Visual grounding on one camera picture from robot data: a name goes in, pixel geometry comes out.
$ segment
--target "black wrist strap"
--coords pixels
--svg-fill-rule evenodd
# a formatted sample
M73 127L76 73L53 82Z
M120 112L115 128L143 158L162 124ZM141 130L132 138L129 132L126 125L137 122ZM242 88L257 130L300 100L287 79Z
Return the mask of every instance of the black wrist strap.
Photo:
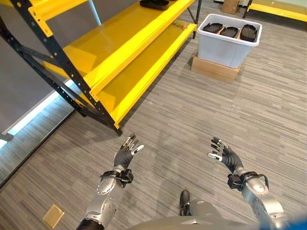
M100 176L102 181L104 178L112 178L120 180L123 184L123 187L126 186L126 184L130 184L133 181L133 174L131 169L126 169L121 172L117 171L106 171L103 175Z
M246 172L242 174L241 176L229 174L227 184L229 185L231 189L237 189L241 191L243 185L245 185L249 180L254 179L254 178L260 178L260 177L264 177L265 185L269 188L268 178L263 174L258 175L256 172Z

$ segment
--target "black metal frame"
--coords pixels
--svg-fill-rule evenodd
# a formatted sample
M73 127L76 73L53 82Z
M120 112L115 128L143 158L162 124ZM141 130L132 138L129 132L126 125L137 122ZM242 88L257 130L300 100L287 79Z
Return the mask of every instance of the black metal frame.
M248 13L248 8L249 8L249 6L251 5L252 1L253 1L253 0L249 0L249 1L248 1L248 5L246 6L246 9L245 9L245 11L244 11L244 15L243 15L242 18L245 18L245 17L246 17L246 15L247 15L247 13Z
M121 129L115 127L115 121L111 115L107 112L100 101L96 101L90 94L91 88L85 82L81 74L72 64L70 59L67 57L61 46L56 41L55 37L52 35L47 37L37 22L33 19L28 9L32 6L29 0L23 0L20 4L20 0L10 0L14 8L23 17L28 26L35 33L37 38L46 47L51 56L39 53L33 49L21 45L18 40L11 34L11 32L5 26L2 18L0 17L0 35L1 37L15 50L19 56L24 59L24 61L31 66L34 71L43 78L53 89L55 89L61 97L63 97L77 112L83 116L89 116L102 124L112 128L117 134L121 135ZM198 7L196 12L196 18L193 17L191 10L188 11L192 17L195 24L198 24L199 14L201 10L202 0L198 0ZM196 31L193 32L193 38L196 36ZM72 89L67 87L61 80L54 76L50 71L48 71L44 66L42 66L34 57L41 60L47 61L53 65L62 68L70 79L79 87L82 93L90 101L90 103L95 107L92 108L83 98L81 98Z

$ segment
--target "black robotic glove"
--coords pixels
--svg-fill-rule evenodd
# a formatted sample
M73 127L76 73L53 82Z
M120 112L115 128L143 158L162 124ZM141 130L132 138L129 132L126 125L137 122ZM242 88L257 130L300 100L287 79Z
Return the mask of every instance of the black robotic glove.
M135 148L138 142L134 133L127 137L127 140L122 144L114 158L114 166L121 165L127 169L133 156L144 149L144 145L139 145Z
M224 163L231 173L234 173L237 168L243 167L239 156L229 146L225 146L221 139L214 137L211 141L213 142L211 147L219 152L213 150L212 153L208 153L208 157Z

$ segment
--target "black tray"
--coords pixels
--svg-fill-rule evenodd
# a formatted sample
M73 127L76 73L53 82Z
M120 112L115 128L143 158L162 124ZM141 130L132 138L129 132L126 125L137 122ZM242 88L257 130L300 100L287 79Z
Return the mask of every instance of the black tray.
M165 0L142 0L140 5L147 8L166 11L169 7L169 1Z
M220 35L227 36L227 37L235 37L238 32L239 32L238 28L230 26L230 27L224 28L220 32Z
M246 24L243 26L240 39L248 42L254 42L257 37L257 30L253 25Z
M214 33L216 34L219 32L223 27L223 24L220 23L208 23L205 27L203 27L203 31L209 32L209 33Z

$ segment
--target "metal forearm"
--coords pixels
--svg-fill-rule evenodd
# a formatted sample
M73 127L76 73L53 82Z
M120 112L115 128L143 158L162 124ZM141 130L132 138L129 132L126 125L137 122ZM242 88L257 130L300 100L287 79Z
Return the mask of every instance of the metal forearm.
M239 176L247 173L243 167L236 169ZM277 199L269 195L269 188L259 178L252 178L242 186L242 196L249 203L260 224L270 229L281 229L287 225L287 217Z
M120 173L125 169L122 166L115 166L113 170ZM106 228L115 214L115 203L122 193L123 189L120 180L103 178L96 188L96 195L90 202L83 219L97 221Z

